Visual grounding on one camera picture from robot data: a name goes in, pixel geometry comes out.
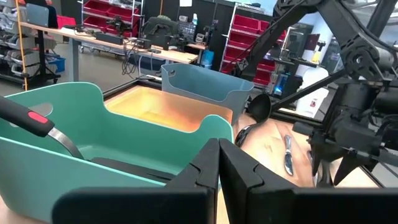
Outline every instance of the wooden table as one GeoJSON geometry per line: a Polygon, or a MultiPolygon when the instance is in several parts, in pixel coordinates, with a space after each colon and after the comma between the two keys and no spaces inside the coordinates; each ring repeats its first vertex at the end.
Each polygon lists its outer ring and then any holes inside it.
{"type": "MultiPolygon", "coordinates": [[[[109,103],[128,94],[120,94],[108,100],[109,103]]],[[[234,135],[247,125],[254,124],[254,120],[243,114],[233,126],[234,135]]],[[[300,187],[313,187],[311,176],[311,164],[307,157],[310,145],[306,142],[308,137],[292,131],[292,124],[269,119],[261,127],[253,130],[247,136],[242,150],[257,159],[262,165],[274,171],[281,177],[291,181],[300,187]],[[284,168],[285,144],[283,137],[288,134],[293,137],[292,157],[294,160],[294,176],[286,173],[284,168]]],[[[341,160],[331,165],[331,174],[334,177],[341,160]]],[[[377,185],[360,169],[357,168],[350,173],[337,187],[377,187],[377,185]]],[[[228,224],[228,214],[224,203],[222,190],[218,194],[217,224],[228,224]]],[[[41,224],[41,222],[16,215],[0,200],[0,223],[1,224],[41,224]]]]}
{"type": "MultiPolygon", "coordinates": [[[[103,45],[105,47],[110,47],[112,49],[123,50],[123,45],[111,44],[108,42],[96,40],[95,37],[92,37],[85,33],[75,32],[73,29],[53,29],[41,27],[33,24],[29,24],[26,22],[21,22],[21,26],[29,27],[31,29],[38,30],[38,32],[48,32],[49,34],[57,34],[64,37],[69,37],[69,45],[68,45],[68,66],[69,66],[69,81],[70,82],[78,82],[79,81],[79,59],[78,59],[78,45],[79,42],[87,42],[96,45],[103,45]]],[[[193,47],[199,49],[200,51],[205,49],[205,46],[190,44],[189,47],[193,47]]],[[[159,60],[165,60],[166,63],[170,62],[178,62],[178,63],[193,63],[198,60],[198,56],[189,53],[178,52],[176,50],[163,50],[162,47],[152,46],[153,49],[160,50],[159,54],[153,54],[144,49],[138,49],[140,55],[146,57],[152,57],[159,60]]]]}

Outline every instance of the desk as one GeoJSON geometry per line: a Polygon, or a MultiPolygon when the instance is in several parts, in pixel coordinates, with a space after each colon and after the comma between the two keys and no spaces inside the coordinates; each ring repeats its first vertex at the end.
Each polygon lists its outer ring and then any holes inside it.
{"type": "MultiPolygon", "coordinates": [[[[129,96],[128,94],[119,94],[110,98],[106,103],[120,97],[129,96]]],[[[233,131],[236,136],[239,131],[255,121],[243,114],[234,125],[233,131]]],[[[311,164],[307,157],[307,151],[310,150],[306,142],[308,137],[292,131],[292,124],[269,119],[261,127],[253,130],[247,136],[242,146],[242,150],[250,156],[257,159],[262,165],[272,170],[281,177],[291,181],[300,187],[313,187],[311,176],[311,164]],[[294,176],[289,176],[284,169],[285,145],[283,137],[289,134],[292,140],[292,156],[294,160],[294,176]]],[[[331,174],[334,177],[341,160],[335,161],[331,165],[331,174]]],[[[337,187],[377,187],[370,177],[360,168],[350,173],[337,187]]],[[[0,223],[2,224],[43,224],[29,218],[16,215],[10,211],[0,199],[0,223]]],[[[217,204],[217,224],[228,224],[228,214],[224,203],[222,190],[218,194],[217,204]]]]}
{"type": "MultiPolygon", "coordinates": [[[[72,29],[46,28],[46,27],[29,24],[26,22],[21,22],[20,25],[24,26],[24,27],[29,27],[31,29],[38,30],[39,38],[40,38],[40,33],[43,33],[43,32],[48,32],[49,34],[57,34],[57,35],[61,35],[61,36],[70,38],[69,46],[68,46],[68,48],[69,48],[68,63],[69,63],[69,81],[70,82],[78,82],[79,81],[78,44],[80,41],[123,50],[123,45],[111,44],[108,42],[96,40],[94,37],[92,37],[90,35],[79,34],[79,33],[76,33],[72,29]]],[[[190,47],[195,47],[195,48],[198,48],[199,50],[203,50],[203,48],[204,48],[204,46],[194,45],[194,44],[190,45],[190,47]]],[[[154,58],[158,58],[160,60],[166,60],[166,63],[168,63],[168,62],[192,63],[198,59],[198,56],[194,55],[194,54],[178,52],[175,50],[162,50],[162,48],[158,47],[158,46],[152,46],[152,48],[160,50],[160,53],[152,54],[150,52],[146,52],[147,50],[144,50],[144,49],[139,49],[138,51],[141,51],[140,54],[143,56],[154,57],[154,58]]]]}

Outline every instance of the black frame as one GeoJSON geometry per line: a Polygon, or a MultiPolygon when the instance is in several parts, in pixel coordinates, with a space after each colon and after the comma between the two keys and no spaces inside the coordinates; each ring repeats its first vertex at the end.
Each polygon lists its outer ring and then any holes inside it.
{"type": "MultiPolygon", "coordinates": [[[[104,101],[109,100],[120,93],[127,91],[135,86],[145,86],[149,88],[155,88],[157,90],[162,89],[162,82],[160,80],[155,80],[155,79],[134,79],[131,80],[127,83],[123,83],[121,85],[118,85],[114,88],[111,88],[109,90],[106,90],[103,92],[103,97],[104,101]]],[[[288,113],[285,111],[276,111],[271,114],[272,119],[276,119],[278,121],[283,121],[287,123],[294,124],[295,122],[301,122],[310,126],[321,126],[322,122],[313,118],[308,118],[305,116],[301,116],[298,114],[293,114],[293,113],[288,113]]],[[[373,174],[365,167],[359,167],[378,187],[384,188],[385,186],[373,176],[373,174]]]]}

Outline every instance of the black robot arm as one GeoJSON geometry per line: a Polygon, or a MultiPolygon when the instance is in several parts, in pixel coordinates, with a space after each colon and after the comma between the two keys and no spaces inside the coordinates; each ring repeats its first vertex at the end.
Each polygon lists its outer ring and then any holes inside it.
{"type": "Polygon", "coordinates": [[[252,44],[249,55],[236,63],[234,75],[252,81],[258,63],[284,30],[309,13],[319,12],[340,44],[346,74],[368,81],[388,78],[396,56],[385,45],[369,36],[342,0],[279,0],[269,28],[252,44]]]}

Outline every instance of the wooden table surface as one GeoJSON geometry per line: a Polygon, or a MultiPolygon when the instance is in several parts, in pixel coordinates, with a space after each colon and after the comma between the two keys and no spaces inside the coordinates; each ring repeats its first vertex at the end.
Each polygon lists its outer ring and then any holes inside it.
{"type": "MultiPolygon", "coordinates": [[[[233,126],[234,135],[247,125],[254,124],[254,120],[243,114],[239,121],[233,126]]],[[[242,150],[257,159],[262,165],[279,174],[281,177],[291,181],[300,187],[313,187],[311,176],[311,164],[307,157],[310,150],[306,142],[308,137],[292,131],[292,124],[269,119],[259,128],[248,135],[242,150]],[[293,137],[292,157],[294,161],[294,176],[286,173],[284,168],[285,144],[283,137],[288,134],[293,137]]],[[[334,177],[341,160],[331,165],[331,174],[334,177]]],[[[348,175],[337,187],[377,187],[377,185],[360,169],[357,168],[348,175]]],[[[218,194],[217,224],[228,224],[228,215],[224,203],[223,192],[218,194]]],[[[1,224],[42,224],[10,211],[0,198],[0,223],[1,224]]]]}
{"type": "MultiPolygon", "coordinates": [[[[115,49],[120,49],[123,50],[123,45],[118,45],[118,44],[111,44],[108,42],[104,42],[101,40],[96,40],[95,37],[92,37],[88,34],[85,33],[77,33],[73,29],[54,29],[54,28],[47,28],[47,27],[42,27],[42,26],[37,26],[33,24],[29,24],[27,22],[21,22],[21,26],[24,27],[29,27],[32,29],[36,30],[42,30],[44,32],[48,32],[49,34],[57,34],[57,35],[62,35],[64,37],[69,37],[78,41],[83,41],[83,42],[89,42],[92,44],[98,44],[98,45],[103,45],[107,47],[112,47],[115,49]]],[[[193,47],[199,50],[205,49],[205,46],[202,45],[197,45],[197,44],[190,44],[188,45],[189,47],[193,47]]],[[[157,50],[160,50],[159,54],[152,54],[150,52],[147,52],[145,49],[138,49],[138,51],[141,51],[142,55],[146,55],[148,57],[155,57],[155,58],[162,58],[165,60],[170,60],[173,62],[178,62],[178,63],[192,63],[198,59],[198,56],[195,54],[190,54],[190,53],[184,53],[184,52],[178,52],[176,50],[163,50],[162,47],[155,46],[153,45],[152,48],[155,48],[157,50]]]]}

